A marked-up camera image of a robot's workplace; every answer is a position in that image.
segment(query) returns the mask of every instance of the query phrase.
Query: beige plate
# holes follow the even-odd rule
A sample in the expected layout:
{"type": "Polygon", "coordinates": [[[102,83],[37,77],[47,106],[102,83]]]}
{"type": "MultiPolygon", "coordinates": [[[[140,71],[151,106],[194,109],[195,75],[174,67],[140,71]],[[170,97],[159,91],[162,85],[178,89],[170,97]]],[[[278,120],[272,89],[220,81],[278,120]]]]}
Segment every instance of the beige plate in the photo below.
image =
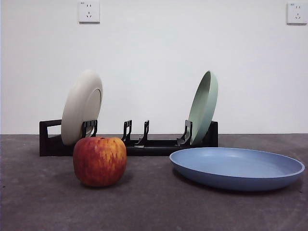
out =
{"type": "MultiPolygon", "coordinates": [[[[82,123],[97,120],[103,99],[102,81],[94,71],[84,71],[70,90],[62,115],[61,136],[64,145],[76,143],[82,136],[82,123]]],[[[93,128],[87,129],[90,136],[93,128]]]]}

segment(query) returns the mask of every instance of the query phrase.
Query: plate rim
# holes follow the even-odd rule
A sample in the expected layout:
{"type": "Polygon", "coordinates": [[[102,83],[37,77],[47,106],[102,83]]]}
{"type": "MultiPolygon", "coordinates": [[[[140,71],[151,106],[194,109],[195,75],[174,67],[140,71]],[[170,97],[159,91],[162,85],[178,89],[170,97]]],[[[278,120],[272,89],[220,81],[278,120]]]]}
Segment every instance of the plate rim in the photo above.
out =
{"type": "Polygon", "coordinates": [[[173,152],[169,156],[170,161],[173,164],[175,164],[175,165],[177,165],[179,167],[184,167],[184,168],[187,168],[189,170],[193,170],[193,171],[197,171],[197,172],[205,173],[205,174],[210,174],[210,175],[214,175],[214,176],[234,177],[234,178],[242,178],[242,179],[279,179],[279,178],[286,178],[286,177],[292,177],[292,176],[299,175],[299,174],[303,173],[304,170],[305,170],[305,165],[302,162],[300,162],[300,161],[298,161],[298,160],[296,160],[294,158],[291,158],[291,157],[285,156],[285,155],[281,155],[281,154],[277,154],[277,153],[266,152],[266,151],[260,151],[260,150],[254,150],[254,149],[246,149],[246,148],[228,148],[228,147],[201,147],[201,148],[188,148],[188,149],[182,149],[182,150],[178,150],[178,151],[173,152]],[[200,170],[192,169],[190,167],[182,166],[182,165],[180,165],[179,163],[177,163],[176,161],[174,161],[172,159],[173,154],[179,153],[179,152],[182,152],[182,151],[185,151],[185,150],[188,150],[188,149],[235,149],[235,150],[248,150],[248,151],[260,152],[260,153],[274,154],[274,155],[278,155],[278,156],[282,156],[282,157],[285,157],[285,158],[289,158],[289,159],[291,159],[293,161],[298,162],[301,165],[301,169],[300,169],[300,171],[297,171],[296,173],[281,175],[279,177],[239,177],[239,176],[230,176],[230,175],[222,175],[222,174],[210,173],[210,172],[200,171],[200,170]]]}

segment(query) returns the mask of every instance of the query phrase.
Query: green plate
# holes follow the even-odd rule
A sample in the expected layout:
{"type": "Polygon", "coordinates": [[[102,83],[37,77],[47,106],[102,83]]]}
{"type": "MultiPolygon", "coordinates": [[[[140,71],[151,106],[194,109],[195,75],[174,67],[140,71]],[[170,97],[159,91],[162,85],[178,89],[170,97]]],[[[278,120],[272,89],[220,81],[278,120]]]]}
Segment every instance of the green plate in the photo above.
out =
{"type": "Polygon", "coordinates": [[[200,144],[207,133],[215,111],[217,95],[217,79],[213,72],[208,71],[199,84],[189,113],[189,120],[193,124],[192,146],[200,144]]]}

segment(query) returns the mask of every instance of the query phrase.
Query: blue plate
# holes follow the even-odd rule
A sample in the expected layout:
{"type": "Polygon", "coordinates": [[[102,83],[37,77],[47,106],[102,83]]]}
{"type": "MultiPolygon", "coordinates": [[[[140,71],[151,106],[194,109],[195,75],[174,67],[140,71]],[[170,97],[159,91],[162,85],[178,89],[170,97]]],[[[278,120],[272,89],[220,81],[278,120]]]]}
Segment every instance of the blue plate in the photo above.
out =
{"type": "Polygon", "coordinates": [[[267,191],[293,183],[305,166],[290,157],[238,148],[191,148],[170,155],[183,176],[208,186],[267,191]]]}

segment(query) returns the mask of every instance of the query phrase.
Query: gray floor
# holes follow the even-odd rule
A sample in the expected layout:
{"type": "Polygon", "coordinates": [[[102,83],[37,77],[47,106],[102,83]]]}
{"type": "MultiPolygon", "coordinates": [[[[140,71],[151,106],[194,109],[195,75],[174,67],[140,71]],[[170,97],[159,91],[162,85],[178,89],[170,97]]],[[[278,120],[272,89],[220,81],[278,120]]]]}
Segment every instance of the gray floor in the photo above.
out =
{"type": "MultiPolygon", "coordinates": [[[[307,231],[308,171],[293,185],[243,193],[193,183],[168,157],[129,157],[118,184],[79,183],[72,157],[39,157],[37,135],[1,136],[2,231],[307,231]]],[[[220,135],[222,147],[308,165],[308,134],[220,135]]]]}

